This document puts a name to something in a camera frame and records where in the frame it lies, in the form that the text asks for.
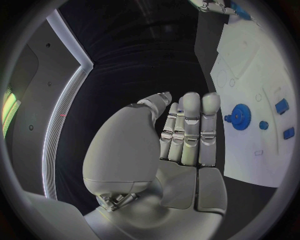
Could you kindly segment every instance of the blue gear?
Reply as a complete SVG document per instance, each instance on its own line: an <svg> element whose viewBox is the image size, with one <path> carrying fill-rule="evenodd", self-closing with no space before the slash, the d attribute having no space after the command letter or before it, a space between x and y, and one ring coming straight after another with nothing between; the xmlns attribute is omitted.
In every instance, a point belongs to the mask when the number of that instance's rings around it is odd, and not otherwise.
<svg viewBox="0 0 300 240"><path fill-rule="evenodd" d="M248 128L251 122L251 111L245 104L238 104L232 110L232 114L225 116L226 122L232 123L232 126L239 131Z"/></svg>

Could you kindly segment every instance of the blue component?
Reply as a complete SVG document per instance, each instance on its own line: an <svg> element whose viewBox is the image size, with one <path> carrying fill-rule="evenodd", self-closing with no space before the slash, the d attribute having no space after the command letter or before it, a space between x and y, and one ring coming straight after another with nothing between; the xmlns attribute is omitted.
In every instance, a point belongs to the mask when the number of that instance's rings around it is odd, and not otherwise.
<svg viewBox="0 0 300 240"><path fill-rule="evenodd" d="M259 128L260 128L261 130L267 130L268 127L269 127L269 124L268 124L266 121L261 121L261 122L259 123Z"/></svg>
<svg viewBox="0 0 300 240"><path fill-rule="evenodd" d="M245 20L251 20L251 16L243 10L239 5L237 5L235 2L231 2L230 6L233 10L235 10L236 14L239 15L241 18Z"/></svg>
<svg viewBox="0 0 300 240"><path fill-rule="evenodd" d="M231 115L227 115L224 117L224 120L227 122L227 123L231 123Z"/></svg>
<svg viewBox="0 0 300 240"><path fill-rule="evenodd" d="M286 110L289 110L289 104L287 100L284 98L281 101L279 101L276 105L276 111L278 114L282 115L286 112Z"/></svg>
<svg viewBox="0 0 300 240"><path fill-rule="evenodd" d="M295 129L293 127L289 128L288 130L285 130L283 132L283 138L284 140L289 139L295 135Z"/></svg>
<svg viewBox="0 0 300 240"><path fill-rule="evenodd" d="M247 105L238 104L232 110L232 114L225 116L224 120L232 123L236 130L242 131L248 128L251 122L251 111Z"/></svg>

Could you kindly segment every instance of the white machine surface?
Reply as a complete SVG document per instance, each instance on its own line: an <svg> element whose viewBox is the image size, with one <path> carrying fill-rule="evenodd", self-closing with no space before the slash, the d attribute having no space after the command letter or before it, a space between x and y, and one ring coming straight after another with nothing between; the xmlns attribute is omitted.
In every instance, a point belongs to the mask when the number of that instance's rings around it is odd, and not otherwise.
<svg viewBox="0 0 300 240"><path fill-rule="evenodd" d="M211 77L221 98L223 119L237 104L251 111L245 130L224 121L224 175L243 182L279 187L289 165L297 129L295 93L285 63L272 40L253 20L230 16L217 48ZM279 114L276 104L285 99L288 110ZM266 130L260 122L268 123Z"/></svg>

